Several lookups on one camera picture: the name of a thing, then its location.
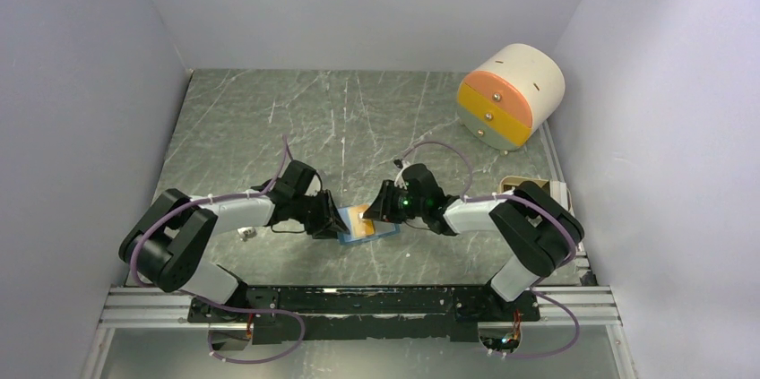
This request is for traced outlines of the blue card holder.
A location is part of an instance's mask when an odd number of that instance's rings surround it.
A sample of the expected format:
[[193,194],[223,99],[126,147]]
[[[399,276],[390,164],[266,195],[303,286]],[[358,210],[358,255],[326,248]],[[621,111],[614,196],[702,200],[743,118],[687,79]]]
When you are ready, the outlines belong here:
[[338,234],[338,240],[341,245],[362,244],[400,233],[401,228],[398,224],[364,220],[362,216],[368,208],[369,204],[364,203],[338,210],[341,219],[349,229],[348,233]]

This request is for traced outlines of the orange credit card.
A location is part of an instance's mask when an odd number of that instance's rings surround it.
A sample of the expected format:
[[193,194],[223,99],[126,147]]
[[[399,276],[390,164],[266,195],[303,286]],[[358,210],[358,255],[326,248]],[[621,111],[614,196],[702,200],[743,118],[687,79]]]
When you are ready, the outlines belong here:
[[369,204],[351,206],[347,209],[350,232],[348,240],[356,242],[372,237],[376,233],[374,221],[364,218],[364,212],[369,209]]

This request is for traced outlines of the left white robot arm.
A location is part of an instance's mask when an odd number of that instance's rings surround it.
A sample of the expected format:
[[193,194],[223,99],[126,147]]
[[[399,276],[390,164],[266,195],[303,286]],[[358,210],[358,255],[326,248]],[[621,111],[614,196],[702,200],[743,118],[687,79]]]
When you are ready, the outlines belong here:
[[239,280],[203,261],[209,240],[240,228],[271,227],[295,220],[313,239],[335,239],[348,232],[330,190],[308,188],[317,172],[293,160],[282,175],[244,192],[190,196],[171,188],[160,194],[123,240],[119,258],[165,292],[200,291],[212,299],[212,310],[234,322],[248,308]]

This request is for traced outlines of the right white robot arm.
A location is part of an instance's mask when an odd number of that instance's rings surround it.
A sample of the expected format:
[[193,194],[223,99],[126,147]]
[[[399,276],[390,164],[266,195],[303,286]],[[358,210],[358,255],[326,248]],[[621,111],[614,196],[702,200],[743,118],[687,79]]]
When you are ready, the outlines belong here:
[[489,279],[491,290],[483,297],[486,313],[496,320],[516,310],[524,291],[573,261],[584,238],[574,214],[533,181],[520,183],[510,193],[456,196],[446,194],[423,164],[402,170],[400,182],[386,179],[361,217],[393,224],[420,219],[445,236],[499,234],[512,257]]

